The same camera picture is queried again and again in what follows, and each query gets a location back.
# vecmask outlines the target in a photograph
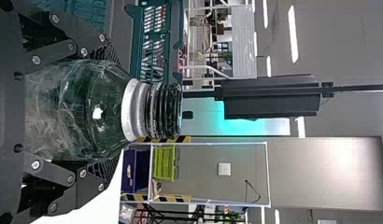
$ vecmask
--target black device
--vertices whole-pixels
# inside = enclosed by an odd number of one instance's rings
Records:
[[[342,92],[383,91],[382,85],[334,87],[310,74],[228,79],[213,91],[186,91],[183,98],[215,98],[224,102],[225,119],[273,119],[316,116],[322,98]]]
[[[110,39],[84,21],[0,0],[0,224],[69,213],[114,175],[121,152],[100,161],[45,161],[24,150],[24,77],[64,59],[120,65]]]

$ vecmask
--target glass jar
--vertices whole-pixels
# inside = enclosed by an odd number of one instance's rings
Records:
[[[55,63],[25,82],[25,144],[46,160],[103,159],[180,133],[180,86],[139,82],[109,61]]]

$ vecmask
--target white sticker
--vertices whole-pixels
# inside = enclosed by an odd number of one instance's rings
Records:
[[[219,175],[231,175],[232,165],[230,163],[219,163]]]

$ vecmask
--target black metal bracket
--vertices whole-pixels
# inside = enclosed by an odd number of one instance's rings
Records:
[[[25,0],[0,1],[0,223],[69,213],[110,183],[120,155],[99,162],[45,161],[24,150],[23,77],[46,64],[82,58],[118,63],[110,40],[74,16],[44,12]]]
[[[72,39],[64,40],[44,48],[35,49],[25,54],[26,73],[33,73],[40,70],[44,65],[55,63],[74,55],[77,52],[75,41]]]
[[[104,33],[67,12],[50,12],[50,21],[76,42],[79,57],[86,58],[89,52],[100,48],[107,41]]]
[[[75,183],[76,179],[73,172],[29,152],[24,151],[23,155],[23,171],[26,174],[65,187],[71,187]]]

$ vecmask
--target screw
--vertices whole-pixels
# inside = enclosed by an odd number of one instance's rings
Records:
[[[101,40],[101,42],[104,42],[105,41],[105,36],[104,35],[99,35],[99,39]]]
[[[104,190],[104,184],[100,184],[99,187],[98,187],[98,190],[99,190],[99,191]]]
[[[22,81],[23,78],[24,78],[23,73],[21,73],[21,72],[14,72],[14,79],[16,79],[17,81]]]
[[[82,170],[82,171],[80,172],[80,177],[81,177],[81,178],[84,178],[84,177],[86,177],[86,174],[87,174],[87,171],[86,171],[86,170]]]
[[[41,61],[40,61],[40,58],[39,56],[33,56],[32,57],[32,62],[36,65],[40,65]]]
[[[87,54],[88,54],[88,52],[87,52],[87,50],[86,49],[81,49],[81,55],[83,55],[83,57],[86,57],[87,56]]]
[[[58,204],[57,203],[54,203],[51,207],[50,207],[50,211],[52,213],[56,212],[58,209]]]
[[[58,23],[58,22],[60,21],[60,18],[58,18],[57,15],[52,15],[52,16],[51,16],[51,19],[52,19],[52,21],[55,22],[55,23]]]
[[[40,161],[32,162],[32,169],[37,170],[40,167]]]
[[[73,50],[75,47],[73,46],[73,44],[68,44],[68,48],[69,50]]]
[[[73,182],[74,179],[75,179],[75,178],[74,178],[72,175],[70,175],[70,176],[68,177],[68,183],[71,184],[71,183]]]
[[[23,151],[23,146],[21,144],[17,144],[17,145],[14,146],[13,149],[14,149],[15,153],[20,153],[20,152]]]

